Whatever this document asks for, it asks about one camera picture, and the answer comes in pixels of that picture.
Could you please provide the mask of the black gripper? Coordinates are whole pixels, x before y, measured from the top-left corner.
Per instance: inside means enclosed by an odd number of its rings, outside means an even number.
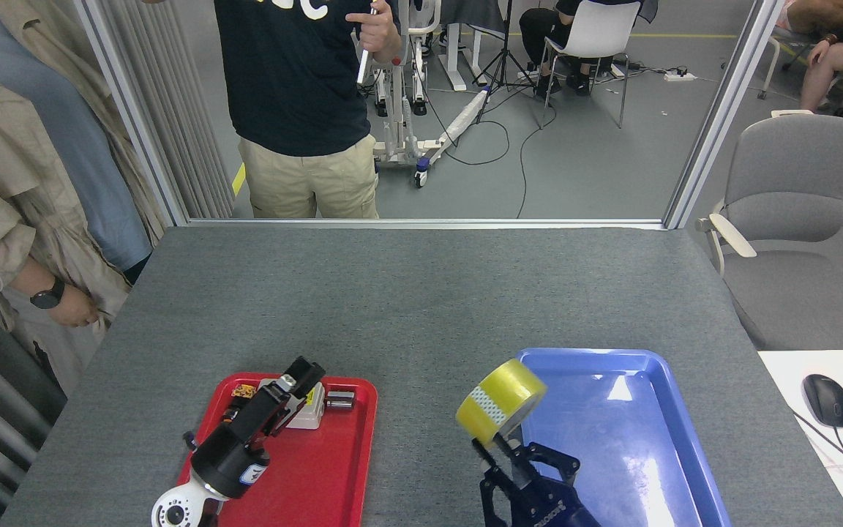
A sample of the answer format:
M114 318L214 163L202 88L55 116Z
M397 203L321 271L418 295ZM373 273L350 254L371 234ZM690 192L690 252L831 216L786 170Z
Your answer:
M487 467L479 483L485 526L599 526L600 523L582 503L575 480L581 467L578 458L548 446L516 447L516 484L479 439L472 447ZM558 471L558 479L542 478L534 463ZM494 493L501 490L511 504L512 523L495 511Z
M326 374L317 362L298 356L279 377L261 387L201 444L191 458L194 474L215 493L239 499L264 474L270 456L258 436L286 428L313 430L313 388Z

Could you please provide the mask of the person's hand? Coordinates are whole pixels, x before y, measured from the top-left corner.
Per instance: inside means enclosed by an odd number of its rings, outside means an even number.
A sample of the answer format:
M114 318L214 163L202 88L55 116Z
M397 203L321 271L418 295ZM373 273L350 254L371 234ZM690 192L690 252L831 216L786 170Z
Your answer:
M60 326L83 327L96 323L100 312L96 303L75 286L67 285L56 307L47 310L50 319Z
M819 66L819 64L824 63L828 50L832 46L832 36L832 34L827 34L826 37L823 37L823 39L809 51L809 56L807 56L807 67L809 70L815 69L815 67Z
M389 64L400 53L401 37L387 1L372 1L369 7L348 13L345 19L358 24L360 45L375 62Z

